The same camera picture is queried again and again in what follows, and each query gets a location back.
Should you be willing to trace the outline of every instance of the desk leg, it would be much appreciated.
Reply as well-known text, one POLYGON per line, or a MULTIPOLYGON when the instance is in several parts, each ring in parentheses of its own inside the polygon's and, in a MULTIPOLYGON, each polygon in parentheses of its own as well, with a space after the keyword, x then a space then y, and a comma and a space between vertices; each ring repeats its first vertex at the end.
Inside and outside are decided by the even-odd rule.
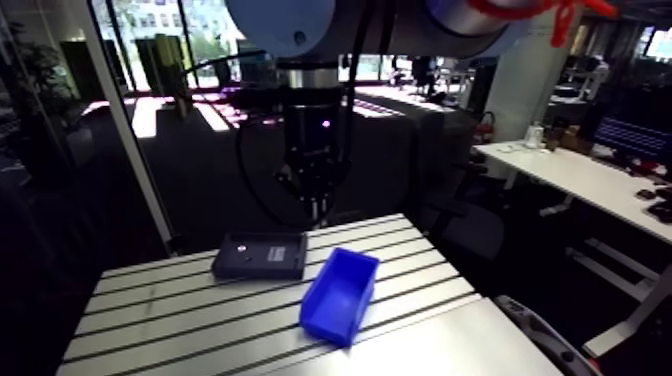
POLYGON ((517 177, 518 177, 518 171, 511 169, 511 171, 509 171, 509 175, 506 177, 506 183, 504 183, 505 191, 510 191, 511 188, 513 188, 513 183, 516 182, 517 177))
POLYGON ((658 282, 644 301, 630 317, 583 345, 583 349, 593 357, 604 355, 621 342, 630 338, 649 315, 672 293, 672 264, 668 265, 658 282))

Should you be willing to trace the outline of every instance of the tree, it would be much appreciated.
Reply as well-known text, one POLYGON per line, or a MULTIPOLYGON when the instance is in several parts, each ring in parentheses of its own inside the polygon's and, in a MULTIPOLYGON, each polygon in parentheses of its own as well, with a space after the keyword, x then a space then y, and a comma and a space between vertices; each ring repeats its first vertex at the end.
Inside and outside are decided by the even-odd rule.
POLYGON ((203 33, 193 33, 190 41, 191 50, 197 60, 214 59, 229 54, 229 46, 223 46, 219 38, 208 40, 203 33))
MULTIPOLYGON (((106 0, 92 0, 93 11, 96 14, 98 23, 104 25, 106 28, 112 28, 112 17, 108 12, 106 0)), ((119 29, 123 30, 126 25, 132 25, 137 7, 133 0, 113 0, 112 8, 119 24, 119 29)))

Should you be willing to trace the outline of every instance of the white pillar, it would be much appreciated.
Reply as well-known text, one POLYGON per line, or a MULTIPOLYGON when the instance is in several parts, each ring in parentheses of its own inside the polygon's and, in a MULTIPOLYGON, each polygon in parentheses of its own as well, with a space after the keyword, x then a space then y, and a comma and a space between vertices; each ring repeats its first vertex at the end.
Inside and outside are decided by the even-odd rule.
MULTIPOLYGON (((497 118, 494 142, 519 140, 527 127, 541 120, 572 46, 583 7, 575 8, 563 47, 551 46, 556 8, 532 19, 526 35, 497 64, 485 111, 497 118)), ((490 175, 506 176, 501 164, 489 162, 490 175)))

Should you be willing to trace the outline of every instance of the metal frame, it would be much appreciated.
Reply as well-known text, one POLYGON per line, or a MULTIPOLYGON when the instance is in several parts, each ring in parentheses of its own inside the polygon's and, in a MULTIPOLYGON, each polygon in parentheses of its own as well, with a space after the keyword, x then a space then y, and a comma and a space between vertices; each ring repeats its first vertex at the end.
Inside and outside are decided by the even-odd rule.
MULTIPOLYGON (((187 25, 187 14, 184 11, 184 4, 182 0, 177 0, 177 9, 180 12, 180 22, 182 22, 182 33, 184 34, 184 40, 187 43, 187 53, 189 54, 189 61, 193 67, 196 64, 194 60, 194 51, 191 49, 191 40, 189 39, 189 25, 187 25)), ((201 88, 201 84, 198 82, 198 70, 193 72, 194 82, 196 87, 201 88)))
MULTIPOLYGON (((517 174, 517 170, 511 170, 504 189, 508 190, 513 187, 517 174)), ((559 211, 568 210, 571 202, 572 196, 567 195, 562 204, 552 207, 554 209, 552 212, 545 213, 544 210, 550 209, 547 208, 543 209, 540 215, 550 215, 559 211)), ((669 264, 663 273, 658 275, 648 267, 595 238, 586 239, 584 242, 588 246, 593 247, 597 251, 642 276, 642 280, 639 283, 632 284, 585 254, 571 247, 565 248, 567 255, 572 257, 574 261, 585 266, 588 270, 603 278, 612 286, 615 286, 640 302, 639 306, 637 306, 635 311, 627 319, 595 336, 583 345, 583 349, 590 354, 590 356, 597 358, 635 334, 637 329, 639 329, 642 323, 644 323, 663 300, 672 295, 672 264, 669 264)))
POLYGON ((121 58, 126 65, 126 71, 128 72, 128 79, 131 80, 131 87, 133 91, 138 91, 138 85, 135 83, 135 76, 133 76, 133 68, 131 67, 131 61, 128 58, 128 51, 126 46, 124 46, 124 39, 121 37, 121 29, 119 28, 119 20, 117 20, 116 14, 114 13, 114 5, 112 0, 105 0, 105 7, 107 8, 107 14, 110 17, 110 22, 112 23, 112 30, 114 31, 114 37, 117 38, 117 44, 119 45, 119 52, 121 52, 121 58))
POLYGON ((167 243, 172 238, 172 230, 164 213, 153 179, 145 164, 137 139, 131 129, 131 121, 128 118, 128 114, 126 113, 126 109, 121 100, 119 88, 114 82, 111 67, 105 59, 102 37, 100 35, 100 30, 98 29, 91 3, 89 0, 79 0, 72 2, 71 7, 76 18, 80 21, 80 26, 86 37, 86 44, 89 47, 91 59, 94 62, 96 74, 100 80, 105 98, 110 104, 110 111, 112 112, 114 124, 119 132, 119 137, 121 138, 124 150, 128 155, 135 177, 140 185, 145 201, 147 202, 156 229, 163 242, 167 243))

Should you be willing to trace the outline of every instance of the white desk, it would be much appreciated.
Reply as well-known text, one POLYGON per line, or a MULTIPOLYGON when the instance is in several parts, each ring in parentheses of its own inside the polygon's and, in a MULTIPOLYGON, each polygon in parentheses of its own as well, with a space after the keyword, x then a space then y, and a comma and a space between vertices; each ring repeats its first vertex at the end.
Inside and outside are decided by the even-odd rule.
MULTIPOLYGON (((565 149, 550 153, 518 147, 508 151, 508 145, 520 142, 477 146, 476 149, 495 158, 516 171, 533 176, 555 188, 598 207, 613 216, 672 245, 672 225, 658 222, 644 212, 651 202, 635 197, 641 189, 653 189, 653 183, 645 178, 631 177, 623 171, 598 163, 584 155, 565 149)), ((672 292, 672 266, 658 275, 615 249, 591 239, 591 245, 623 263, 643 277, 655 282, 653 289, 632 285, 615 273, 585 257, 576 258, 584 266, 598 273, 615 286, 640 300, 640 306, 625 321, 588 341, 584 349, 592 356, 600 356, 630 337, 644 319, 672 292)))
POLYGON ((216 282, 217 251, 105 272, 57 374, 257 375, 304 366, 318 367, 304 372, 311 375, 370 374, 392 364, 417 369, 440 354, 434 363, 451 375, 560 375, 403 216, 311 231, 307 247, 303 281, 216 282), (380 260, 349 350, 297 324, 300 300, 336 246, 380 260), (405 354, 385 364, 392 351, 405 354))

